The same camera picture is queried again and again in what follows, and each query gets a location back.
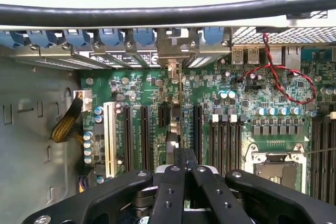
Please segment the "grey metal PC case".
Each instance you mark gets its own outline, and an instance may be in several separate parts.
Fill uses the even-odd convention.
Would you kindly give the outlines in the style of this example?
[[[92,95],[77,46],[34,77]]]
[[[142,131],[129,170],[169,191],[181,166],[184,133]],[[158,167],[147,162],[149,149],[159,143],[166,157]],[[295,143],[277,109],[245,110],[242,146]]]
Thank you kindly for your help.
[[[23,154],[40,154],[45,163],[61,165],[66,162],[66,147],[74,138],[80,146],[75,149],[77,155],[83,157],[84,163],[84,130],[82,100],[74,98],[73,92],[81,89],[80,75],[84,71],[96,70],[165,70],[159,64],[156,46],[158,29],[153,28],[155,43],[143,46],[136,42],[138,53],[150,65],[142,68],[126,52],[124,43],[134,40],[133,30],[119,29],[123,34],[123,43],[116,46],[105,45],[107,53],[128,63],[133,69],[126,69],[100,56],[96,56],[91,47],[95,41],[101,41],[100,29],[84,29],[90,35],[90,44],[75,47],[74,50],[82,56],[111,65],[113,69],[90,69],[79,66],[77,70],[62,70],[50,67],[34,66],[16,62],[10,57],[17,48],[7,46],[5,32],[0,31],[0,122],[14,125],[16,120],[22,120],[25,136],[32,139],[23,146]],[[171,28],[178,35],[189,40],[189,51],[193,52],[203,36],[204,28]],[[54,31],[57,36],[57,46],[40,48],[41,56],[50,56],[61,60],[66,56],[61,45],[66,43],[64,30]],[[230,41],[231,52],[222,56],[216,62],[201,68],[204,69],[223,61],[232,64],[232,47],[244,49],[244,64],[246,66],[265,67],[275,81],[276,90],[283,92],[281,81],[277,74],[279,67],[285,66],[285,49],[289,46],[301,48],[301,65],[304,61],[336,62],[336,26],[307,28],[271,28],[271,27],[224,27],[223,40]],[[247,63],[247,49],[259,48],[260,64]],[[301,70],[288,69],[300,74]]]

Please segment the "long black expansion slot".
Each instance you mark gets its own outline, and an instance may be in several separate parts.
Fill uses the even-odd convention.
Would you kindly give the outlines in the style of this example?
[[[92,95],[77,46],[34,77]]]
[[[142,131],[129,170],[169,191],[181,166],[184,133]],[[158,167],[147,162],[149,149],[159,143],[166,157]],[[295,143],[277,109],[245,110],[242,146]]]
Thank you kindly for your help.
[[[134,169],[132,108],[126,105],[123,113],[125,170],[130,172]]]
[[[193,149],[199,164],[202,163],[202,107],[193,107]]]
[[[140,107],[140,123],[142,166],[150,170],[150,118],[147,106]]]

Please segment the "metal CPU socket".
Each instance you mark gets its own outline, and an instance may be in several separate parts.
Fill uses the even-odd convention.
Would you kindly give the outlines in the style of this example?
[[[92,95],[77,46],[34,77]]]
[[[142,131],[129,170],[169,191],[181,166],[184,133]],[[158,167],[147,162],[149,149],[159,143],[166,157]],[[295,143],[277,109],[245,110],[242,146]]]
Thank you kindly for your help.
[[[261,151],[255,143],[249,145],[243,170],[271,182],[307,192],[307,158],[302,144],[291,151]]]

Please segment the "silver USB port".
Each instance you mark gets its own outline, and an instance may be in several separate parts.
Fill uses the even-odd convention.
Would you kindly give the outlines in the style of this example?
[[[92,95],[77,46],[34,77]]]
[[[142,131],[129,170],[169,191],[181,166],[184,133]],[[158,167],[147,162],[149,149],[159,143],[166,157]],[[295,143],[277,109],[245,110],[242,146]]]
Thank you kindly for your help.
[[[239,47],[232,47],[232,64],[243,65],[244,64],[244,49]]]
[[[247,63],[250,65],[260,64],[258,47],[250,47],[247,49]]]

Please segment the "perforated metal slot cover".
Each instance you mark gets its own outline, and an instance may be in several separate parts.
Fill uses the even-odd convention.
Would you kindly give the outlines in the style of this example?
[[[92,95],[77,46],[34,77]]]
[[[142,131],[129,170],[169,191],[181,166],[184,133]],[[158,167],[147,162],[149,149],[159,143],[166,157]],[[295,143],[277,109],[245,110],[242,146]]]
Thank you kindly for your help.
[[[133,67],[131,65],[129,65],[128,63],[125,63],[124,61],[116,58],[115,56],[107,53],[106,51],[106,47],[105,47],[105,44],[103,42],[100,42],[100,41],[95,41],[92,43],[91,45],[92,49],[93,49],[93,52],[96,56],[100,56],[112,63],[115,63],[116,65],[118,66],[121,66],[123,68],[126,68],[126,69],[133,69]]]
[[[80,69],[79,66],[74,63],[53,59],[50,56],[41,56],[40,47],[33,43],[28,46],[15,49],[14,52],[10,54],[10,57],[16,62],[34,66],[50,67],[62,70]]]
[[[63,43],[61,47],[64,53],[66,54],[66,56],[61,57],[62,61],[73,63],[90,69],[113,69],[111,65],[99,62],[89,57],[82,56],[79,52],[74,50],[73,45],[67,42]]]
[[[197,46],[193,52],[190,51],[190,58],[183,62],[183,68],[201,68],[231,52],[230,41],[227,40],[208,44],[204,38],[201,38]]]
[[[125,52],[132,57],[133,60],[135,60],[142,68],[149,69],[150,65],[141,57],[141,55],[138,53],[136,42],[134,40],[126,41],[124,43]]]

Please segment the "white power connector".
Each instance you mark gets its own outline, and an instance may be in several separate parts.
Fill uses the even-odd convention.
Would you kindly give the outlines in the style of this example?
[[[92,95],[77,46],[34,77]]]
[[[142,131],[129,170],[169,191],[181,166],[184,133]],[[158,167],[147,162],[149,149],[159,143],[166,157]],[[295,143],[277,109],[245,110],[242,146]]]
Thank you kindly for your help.
[[[92,111],[92,91],[91,90],[75,90],[73,92],[74,98],[79,98],[82,100],[82,112],[91,112]]]

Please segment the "white expansion slot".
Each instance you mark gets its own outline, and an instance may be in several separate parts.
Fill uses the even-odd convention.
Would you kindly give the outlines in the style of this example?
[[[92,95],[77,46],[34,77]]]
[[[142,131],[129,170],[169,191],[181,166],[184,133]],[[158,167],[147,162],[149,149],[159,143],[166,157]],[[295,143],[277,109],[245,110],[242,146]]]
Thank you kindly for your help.
[[[105,147],[106,178],[114,178],[117,173],[117,137],[115,102],[103,104],[103,128]]]

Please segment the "blue slot clip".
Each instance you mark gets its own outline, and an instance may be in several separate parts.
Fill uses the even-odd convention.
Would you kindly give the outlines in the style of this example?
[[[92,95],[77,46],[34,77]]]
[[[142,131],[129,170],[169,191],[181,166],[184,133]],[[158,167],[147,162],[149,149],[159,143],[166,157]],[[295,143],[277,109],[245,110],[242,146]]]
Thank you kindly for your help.
[[[205,27],[203,36],[208,45],[221,45],[224,36],[224,27]]]
[[[64,30],[66,42],[75,47],[84,47],[90,44],[90,35],[87,30],[67,29]]]
[[[7,46],[10,48],[18,48],[28,45],[28,40],[18,31],[6,31],[5,38]]]
[[[133,30],[134,40],[143,45],[152,45],[155,43],[155,34],[152,28],[135,28]]]
[[[105,45],[116,46],[123,43],[123,34],[116,28],[103,28],[99,30],[101,41]]]
[[[30,42],[43,48],[57,46],[57,36],[54,31],[48,30],[28,30],[27,35]]]

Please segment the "green motherboard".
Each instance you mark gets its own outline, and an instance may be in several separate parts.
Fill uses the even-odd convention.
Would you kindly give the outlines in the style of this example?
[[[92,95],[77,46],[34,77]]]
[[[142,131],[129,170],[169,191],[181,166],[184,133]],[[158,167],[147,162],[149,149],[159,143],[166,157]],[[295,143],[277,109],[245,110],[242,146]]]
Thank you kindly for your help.
[[[204,69],[186,69],[191,104],[202,107],[202,165],[209,165],[209,122],[226,122],[226,172],[229,122],[241,121],[241,165],[250,144],[261,151],[291,151],[302,144],[311,151],[312,120],[321,126],[336,121],[336,62],[304,61],[301,73],[277,69],[283,92],[265,67],[227,65],[223,61]],[[80,190],[102,184],[106,178],[103,104],[115,102],[117,173],[126,173],[124,156],[123,108],[132,108],[134,169],[144,169],[141,153],[140,107],[149,108],[150,170],[169,163],[166,157],[166,127],[158,125],[158,106],[164,101],[166,71],[96,70],[84,71],[81,89],[92,91],[92,111],[83,113],[84,163],[88,172],[79,179]],[[311,195],[311,155],[307,158],[307,192]]]

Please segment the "black RAM slot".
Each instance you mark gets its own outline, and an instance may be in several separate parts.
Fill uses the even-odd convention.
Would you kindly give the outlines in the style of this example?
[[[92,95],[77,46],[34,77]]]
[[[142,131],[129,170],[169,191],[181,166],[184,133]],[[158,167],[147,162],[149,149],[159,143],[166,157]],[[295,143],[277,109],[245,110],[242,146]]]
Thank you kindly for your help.
[[[228,141],[227,141],[227,158],[228,158],[228,171],[236,169],[238,164],[236,152],[236,123],[229,122],[228,124]]]
[[[312,120],[312,143],[311,150],[320,149],[320,122],[318,118]],[[315,199],[319,199],[319,154],[311,154],[311,194]]]
[[[328,152],[324,149],[329,147],[328,137],[329,137],[329,126],[327,123],[323,122],[321,126],[321,200],[327,201],[327,178],[328,178]]]
[[[236,128],[235,128],[235,168],[236,169],[240,169],[240,165],[241,165],[241,139],[242,139],[242,126],[244,124],[241,121],[238,121],[236,123]]]
[[[209,164],[218,169],[218,122],[209,122]]]
[[[329,203],[335,205],[336,203],[336,121],[330,123],[329,132]]]
[[[220,175],[226,172],[226,122],[220,121],[218,125],[218,171]]]

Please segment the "short black expansion slot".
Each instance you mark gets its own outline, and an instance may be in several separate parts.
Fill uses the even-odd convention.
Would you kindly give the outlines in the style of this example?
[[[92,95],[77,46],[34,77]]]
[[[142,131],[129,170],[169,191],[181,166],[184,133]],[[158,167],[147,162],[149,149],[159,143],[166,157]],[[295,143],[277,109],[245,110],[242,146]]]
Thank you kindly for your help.
[[[160,128],[166,127],[168,124],[168,111],[166,105],[158,106],[158,125]]]

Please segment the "metal ethernet port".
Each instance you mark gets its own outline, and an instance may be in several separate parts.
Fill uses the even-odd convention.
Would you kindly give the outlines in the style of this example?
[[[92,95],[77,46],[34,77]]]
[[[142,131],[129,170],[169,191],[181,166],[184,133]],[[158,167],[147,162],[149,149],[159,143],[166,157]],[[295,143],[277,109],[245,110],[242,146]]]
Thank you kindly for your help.
[[[288,69],[300,70],[301,66],[301,48],[289,46],[285,49],[285,66]]]

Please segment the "thin metal locking lever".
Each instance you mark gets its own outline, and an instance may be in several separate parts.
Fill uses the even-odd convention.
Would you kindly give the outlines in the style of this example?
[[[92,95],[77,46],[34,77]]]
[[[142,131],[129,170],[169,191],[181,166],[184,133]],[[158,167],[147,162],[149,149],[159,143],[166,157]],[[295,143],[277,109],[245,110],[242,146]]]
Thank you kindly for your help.
[[[322,153],[322,152],[328,152],[328,151],[335,151],[335,150],[336,150],[336,147],[325,148],[325,149],[321,149],[321,150],[314,150],[314,151],[304,152],[304,156],[311,155],[311,154],[315,154],[315,153]]]

